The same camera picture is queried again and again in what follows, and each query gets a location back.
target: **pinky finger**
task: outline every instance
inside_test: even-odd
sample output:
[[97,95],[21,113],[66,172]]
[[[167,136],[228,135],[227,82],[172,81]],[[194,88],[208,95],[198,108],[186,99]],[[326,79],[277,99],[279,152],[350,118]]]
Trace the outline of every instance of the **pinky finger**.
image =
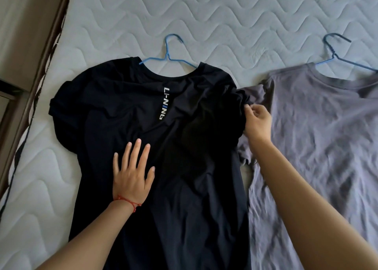
[[152,182],[154,181],[155,178],[155,167],[153,166],[150,168],[147,174],[147,178],[145,179],[144,182],[144,189],[147,190],[148,192],[151,190]]
[[118,166],[118,153],[114,153],[113,156],[113,175],[116,176],[120,172],[120,167]]

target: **white mattress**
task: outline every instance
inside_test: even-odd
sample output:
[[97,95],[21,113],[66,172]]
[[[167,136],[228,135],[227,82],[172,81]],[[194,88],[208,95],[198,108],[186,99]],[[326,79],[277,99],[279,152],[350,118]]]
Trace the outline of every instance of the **white mattress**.
[[[327,58],[322,37],[340,56],[378,67],[378,0],[71,0],[0,223],[0,269],[33,269],[67,242],[80,181],[76,155],[57,141],[49,101],[64,81],[101,62],[127,56],[200,61],[229,72],[239,87],[272,69]],[[149,61],[152,71],[179,76],[190,67]],[[328,76],[366,73],[342,62]]]

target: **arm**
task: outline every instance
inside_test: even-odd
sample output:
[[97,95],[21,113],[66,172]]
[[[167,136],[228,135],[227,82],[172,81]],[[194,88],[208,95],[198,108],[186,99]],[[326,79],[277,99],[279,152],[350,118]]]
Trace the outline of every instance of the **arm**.
[[378,255],[270,140],[271,116],[245,106],[246,134],[305,269],[378,269]]
[[[127,144],[122,157],[121,170],[119,170],[118,166],[118,154],[114,154],[114,199],[120,195],[132,202],[142,204],[147,198],[154,181],[155,168],[152,167],[149,170],[147,179],[144,180],[145,165],[150,145],[147,144],[145,146],[139,159],[138,168],[136,168],[140,146],[141,140],[137,139],[130,156],[132,144]],[[111,202],[104,212],[88,225],[86,229],[38,267],[37,270],[101,270],[105,265],[114,240],[133,213],[133,210],[133,205],[125,200]]]

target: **red string bracelet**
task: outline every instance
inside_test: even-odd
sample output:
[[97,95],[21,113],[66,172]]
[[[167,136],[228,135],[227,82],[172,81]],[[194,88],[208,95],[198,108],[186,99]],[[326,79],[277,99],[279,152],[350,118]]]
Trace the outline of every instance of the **red string bracelet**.
[[124,198],[123,196],[120,196],[120,195],[117,196],[117,198],[115,199],[115,201],[118,201],[118,200],[120,200],[120,199],[123,200],[123,201],[127,201],[127,202],[131,203],[131,205],[134,207],[134,211],[133,211],[133,213],[136,211],[136,208],[137,208],[138,206],[142,206],[141,203],[136,203],[136,202],[130,201],[130,200],[128,200],[127,198]]

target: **shirt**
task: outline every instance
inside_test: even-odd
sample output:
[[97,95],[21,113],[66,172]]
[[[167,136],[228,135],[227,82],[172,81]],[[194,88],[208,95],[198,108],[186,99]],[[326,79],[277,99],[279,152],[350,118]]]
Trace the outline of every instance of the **shirt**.
[[[272,115],[271,139],[305,180],[378,249],[378,75],[349,81],[314,63],[272,71],[244,91]],[[243,136],[252,269],[302,269],[276,203]]]
[[155,180],[105,269],[250,268],[236,149],[245,93],[205,63],[171,78],[140,62],[131,57],[89,68],[51,100],[56,136],[77,154],[82,171],[69,238],[112,201],[113,154],[140,138],[142,149],[151,144],[146,169],[156,167]]

